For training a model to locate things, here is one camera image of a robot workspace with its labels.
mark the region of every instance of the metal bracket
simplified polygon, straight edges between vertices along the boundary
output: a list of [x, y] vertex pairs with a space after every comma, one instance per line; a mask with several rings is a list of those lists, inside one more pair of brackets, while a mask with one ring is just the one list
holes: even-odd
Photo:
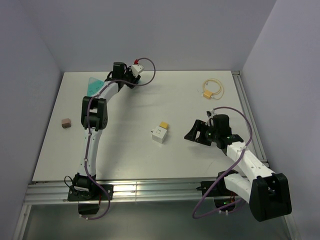
[[[113, 193], [114, 193], [114, 186], [110, 184], [103, 184], [101, 185], [109, 194], [110, 200], [112, 200]], [[73, 191], [72, 187], [69, 188], [68, 194], [68, 202], [81, 202], [81, 201], [108, 201], [107, 196], [99, 189], [99, 193], [95, 196], [91, 197], [90, 195], [83, 195], [88, 192], [86, 191]]]

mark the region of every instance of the white table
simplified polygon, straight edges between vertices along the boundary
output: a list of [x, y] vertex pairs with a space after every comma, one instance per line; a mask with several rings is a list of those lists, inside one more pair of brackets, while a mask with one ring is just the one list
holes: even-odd
[[[90, 77], [104, 80], [108, 72], [66, 72], [54, 105], [33, 181], [61, 181], [73, 176], [82, 157], [84, 128], [82, 99]], [[147, 82], [151, 71], [143, 72]], [[225, 88], [220, 100], [202, 97], [202, 83], [219, 79]], [[215, 90], [214, 83], [208, 89]], [[229, 106], [241, 109], [230, 71], [158, 71], [154, 81], [143, 87], [124, 86], [108, 103], [108, 125], [103, 130], [96, 159], [97, 179], [136, 180], [215, 177], [232, 161], [213, 143], [205, 146], [184, 139], [196, 119], [207, 120], [206, 111]], [[249, 133], [242, 117], [228, 114], [234, 134], [245, 141]], [[61, 120], [72, 127], [63, 129]], [[151, 130], [161, 121], [169, 123], [163, 144], [152, 140]]]

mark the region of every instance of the cable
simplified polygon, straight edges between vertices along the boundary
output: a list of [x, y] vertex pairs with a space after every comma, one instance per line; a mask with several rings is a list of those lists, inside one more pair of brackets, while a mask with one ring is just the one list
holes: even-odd
[[[223, 84], [216, 78], [209, 78], [209, 79], [205, 80], [203, 82], [203, 84], [202, 84], [202, 89], [203, 89], [204, 92], [206, 91], [206, 85], [208, 84], [208, 82], [213, 82], [213, 83], [216, 83], [216, 84], [219, 85], [219, 90], [212, 93], [212, 98], [215, 99], [215, 100], [221, 99], [223, 97], [223, 95], [225, 94], [225, 89], [224, 89]], [[222, 92], [222, 95], [219, 98], [215, 98], [214, 97], [214, 95], [218, 95], [221, 92]]]
[[67, 184], [67, 182], [66, 182], [66, 178], [69, 178], [70, 179], [70, 181], [71, 181], [71, 183], [72, 183], [72, 188], [74, 187], [74, 181], [72, 180], [72, 178], [70, 177], [70, 176], [65, 176], [64, 177], [64, 184], [70, 189], [71, 187]]
[[108, 212], [109, 208], [110, 208], [110, 196], [108, 194], [108, 192], [99, 184], [97, 183], [89, 174], [89, 171], [88, 171], [88, 166], [87, 166], [87, 161], [88, 161], [88, 154], [89, 154], [89, 146], [90, 146], [90, 138], [91, 138], [91, 127], [90, 127], [90, 120], [89, 120], [89, 115], [90, 115], [90, 106], [91, 106], [91, 103], [92, 101], [96, 98], [96, 97], [99, 97], [111, 84], [113, 83], [119, 83], [119, 82], [122, 82], [122, 83], [125, 83], [125, 84], [130, 84], [130, 85], [133, 85], [133, 86], [136, 86], [136, 87], [142, 87], [142, 86], [146, 86], [148, 85], [149, 83], [151, 83], [154, 79], [155, 79], [155, 76], [156, 76], [156, 66], [154, 64], [154, 62], [147, 58], [147, 57], [141, 57], [141, 58], [138, 58], [134, 61], [134, 64], [138, 64], [138, 62], [140, 60], [148, 60], [152, 66], [153, 66], [153, 76], [151, 78], [151, 80], [149, 80], [148, 82], [146, 83], [143, 83], [143, 84], [135, 84], [135, 83], [131, 83], [129, 81], [126, 81], [126, 80], [122, 80], [122, 79], [116, 79], [116, 80], [112, 80], [110, 81], [105, 87], [103, 87], [98, 94], [92, 96], [89, 100], [89, 103], [88, 103], [88, 108], [87, 108], [87, 111], [86, 111], [86, 114], [87, 114], [87, 118], [86, 118], [86, 124], [87, 124], [87, 127], [88, 127], [88, 140], [87, 140], [87, 144], [86, 144], [86, 148], [85, 148], [85, 155], [84, 155], [84, 169], [85, 169], [85, 173], [86, 175], [88, 176], [88, 178], [95, 184], [97, 185], [102, 191], [103, 193], [106, 195], [106, 197], [108, 198], [108, 207], [106, 208], [106, 210], [100, 215], [100, 216], [96, 216], [96, 217], [86, 217], [86, 216], [81, 216], [82, 218], [86, 219], [86, 220], [96, 220], [96, 219], [100, 219], [102, 218], [104, 215], [106, 215], [106, 213]]
[[246, 121], [246, 123], [247, 123], [247, 125], [248, 125], [250, 137], [249, 137], [248, 142], [244, 145], [244, 148], [243, 148], [242, 151], [241, 151], [241, 154], [240, 154], [239, 159], [238, 159], [234, 164], [232, 164], [232, 166], [229, 167], [224, 173], [222, 173], [222, 174], [216, 179], [216, 181], [214, 181], [214, 183], [208, 188], [208, 190], [207, 190], [207, 191], [205, 192], [205, 194], [202, 196], [202, 198], [200, 199], [200, 201], [196, 204], [196, 206], [194, 207], [194, 209], [193, 209], [193, 211], [192, 211], [192, 217], [193, 217], [194, 219], [200, 219], [200, 218], [206, 217], [206, 216], [208, 216], [208, 215], [211, 215], [211, 214], [213, 214], [213, 213], [218, 212], [219, 210], [222, 210], [222, 209], [224, 209], [224, 208], [227, 208], [227, 207], [229, 207], [229, 206], [232, 206], [232, 205], [234, 205], [234, 204], [237, 204], [237, 203], [239, 203], [239, 202], [242, 200], [242, 199], [238, 199], [238, 200], [236, 200], [236, 201], [234, 201], [234, 202], [232, 202], [232, 203], [229, 203], [229, 204], [224, 205], [224, 206], [222, 206], [222, 207], [216, 208], [216, 209], [214, 209], [214, 210], [211, 210], [211, 211], [209, 211], [209, 212], [206, 212], [206, 213], [204, 213], [204, 214], [201, 214], [201, 215], [196, 216], [196, 212], [197, 212], [198, 208], [201, 206], [201, 204], [203, 203], [203, 201], [205, 200], [205, 198], [208, 196], [208, 194], [211, 192], [211, 190], [218, 184], [218, 182], [219, 182], [221, 179], [223, 179], [223, 178], [242, 160], [242, 158], [243, 158], [244, 155], [245, 155], [246, 147], [251, 143], [252, 137], [253, 137], [253, 131], [252, 131], [251, 124], [250, 124], [249, 120], [246, 118], [246, 116], [245, 116], [242, 112], [240, 112], [239, 110], [237, 110], [237, 109], [235, 109], [235, 108], [233, 108], [233, 107], [229, 107], [229, 106], [219, 106], [219, 107], [214, 108], [213, 110], [215, 111], [215, 110], [218, 110], [218, 109], [230, 109], [230, 110], [233, 110], [233, 111], [236, 111], [237, 113], [239, 113], [239, 114], [244, 118], [244, 120]]

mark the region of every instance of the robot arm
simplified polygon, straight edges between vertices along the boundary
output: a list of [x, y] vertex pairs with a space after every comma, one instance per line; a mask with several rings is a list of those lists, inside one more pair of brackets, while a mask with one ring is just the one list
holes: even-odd
[[[97, 194], [97, 186], [87, 176], [85, 161], [89, 175], [95, 180], [99, 140], [103, 129], [107, 127], [108, 123], [107, 103], [124, 85], [121, 81], [113, 83], [110, 83], [110, 81], [125, 80], [126, 82], [136, 85], [141, 77], [139, 74], [142, 73], [143, 70], [144, 67], [138, 63], [127, 67], [123, 62], [114, 62], [112, 77], [107, 77], [98, 93], [98, 97], [92, 99], [91, 96], [85, 96], [83, 98], [81, 123], [84, 127], [84, 143], [78, 171], [72, 181], [76, 191], [87, 192], [89, 197]], [[125, 84], [133, 89], [135, 86], [129, 83]], [[91, 131], [88, 129], [88, 120], [92, 128]]]
[[[239, 135], [232, 134], [229, 117], [225, 114], [207, 114], [209, 120], [196, 120], [184, 139], [207, 146], [214, 142], [226, 156], [234, 162], [238, 161], [246, 144]], [[259, 222], [291, 213], [289, 185], [285, 175], [276, 174], [267, 168], [248, 149], [238, 166], [246, 179], [233, 170], [221, 180], [223, 183], [218, 185], [223, 186], [223, 192], [227, 189], [248, 202], [252, 215]]]

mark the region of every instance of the white wall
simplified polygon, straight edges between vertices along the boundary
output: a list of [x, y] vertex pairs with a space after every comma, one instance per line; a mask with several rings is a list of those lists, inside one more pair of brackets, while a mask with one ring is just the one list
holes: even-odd
[[302, 239], [320, 238], [320, 1], [277, 0], [243, 81], [271, 167], [288, 180]]
[[11, 239], [61, 72], [18, 0], [0, 1], [0, 238]]
[[21, 0], [65, 72], [240, 70], [276, 0]]

